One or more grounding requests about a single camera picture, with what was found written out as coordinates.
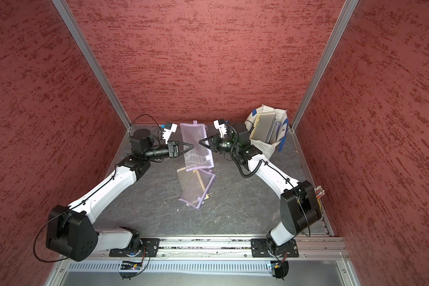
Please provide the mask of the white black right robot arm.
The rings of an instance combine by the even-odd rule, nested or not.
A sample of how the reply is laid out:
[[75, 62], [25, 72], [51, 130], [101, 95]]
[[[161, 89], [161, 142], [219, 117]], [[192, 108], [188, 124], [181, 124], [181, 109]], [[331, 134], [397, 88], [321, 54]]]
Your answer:
[[322, 219], [315, 187], [298, 181], [276, 167], [250, 141], [250, 131], [243, 123], [213, 122], [218, 134], [199, 140], [199, 144], [216, 153], [227, 154], [243, 178], [258, 176], [280, 199], [280, 222], [266, 235], [265, 246], [271, 256], [286, 256], [289, 242]]

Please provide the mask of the large purple trimmed pouch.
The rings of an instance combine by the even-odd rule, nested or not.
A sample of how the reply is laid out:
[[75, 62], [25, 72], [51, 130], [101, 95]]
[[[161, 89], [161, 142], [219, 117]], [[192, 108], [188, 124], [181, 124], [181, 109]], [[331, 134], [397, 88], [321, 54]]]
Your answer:
[[186, 168], [178, 169], [177, 174], [182, 189], [179, 201], [199, 209], [209, 195], [217, 175], [206, 169], [187, 171]]

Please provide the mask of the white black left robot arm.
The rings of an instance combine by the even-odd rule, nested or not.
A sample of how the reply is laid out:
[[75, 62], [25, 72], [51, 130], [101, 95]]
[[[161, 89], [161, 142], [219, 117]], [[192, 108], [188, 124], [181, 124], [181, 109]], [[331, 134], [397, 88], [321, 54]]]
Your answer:
[[115, 165], [106, 179], [68, 206], [58, 205], [51, 210], [47, 249], [76, 262], [106, 250], [144, 257], [145, 246], [138, 231], [128, 227], [96, 230], [93, 224], [114, 199], [145, 175], [151, 162], [180, 157], [194, 148], [190, 143], [171, 141], [171, 133], [166, 129], [163, 139], [159, 139], [148, 129], [136, 130], [130, 137], [131, 154]]

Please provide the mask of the small yellow trimmed pouch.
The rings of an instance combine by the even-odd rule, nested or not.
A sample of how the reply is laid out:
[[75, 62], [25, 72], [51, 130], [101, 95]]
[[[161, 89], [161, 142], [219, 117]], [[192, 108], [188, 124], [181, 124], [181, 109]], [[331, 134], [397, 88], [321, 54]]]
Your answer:
[[275, 113], [261, 113], [257, 115], [251, 139], [268, 143], [275, 125]]

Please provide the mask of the small purple pouch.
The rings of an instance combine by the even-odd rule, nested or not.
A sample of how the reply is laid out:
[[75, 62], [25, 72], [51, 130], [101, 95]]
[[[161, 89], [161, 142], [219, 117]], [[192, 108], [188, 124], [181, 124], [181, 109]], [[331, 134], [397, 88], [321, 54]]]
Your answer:
[[180, 128], [183, 142], [193, 144], [194, 147], [184, 154], [186, 170], [213, 168], [214, 160], [212, 151], [199, 144], [199, 140], [207, 138], [206, 125], [193, 121], [192, 124], [181, 123]]

